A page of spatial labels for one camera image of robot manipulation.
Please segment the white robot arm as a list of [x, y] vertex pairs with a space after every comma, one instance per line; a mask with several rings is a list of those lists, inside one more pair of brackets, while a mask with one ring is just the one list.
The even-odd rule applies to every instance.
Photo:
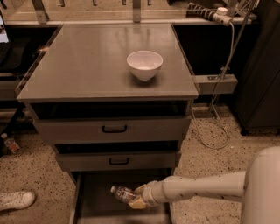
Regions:
[[204, 178], [169, 176], [135, 190], [129, 205], [144, 209], [194, 196], [241, 202], [241, 224], [280, 224], [280, 147], [258, 151], [246, 171]]

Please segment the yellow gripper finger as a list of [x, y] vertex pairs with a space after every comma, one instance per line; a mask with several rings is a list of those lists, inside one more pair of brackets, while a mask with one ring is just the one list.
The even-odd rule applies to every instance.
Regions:
[[146, 188], [147, 188], [146, 184], [141, 185], [137, 189], [134, 190], [134, 194], [137, 194], [137, 195], [142, 194]]
[[145, 209], [146, 203], [141, 196], [137, 196], [129, 203], [129, 206], [133, 209]]

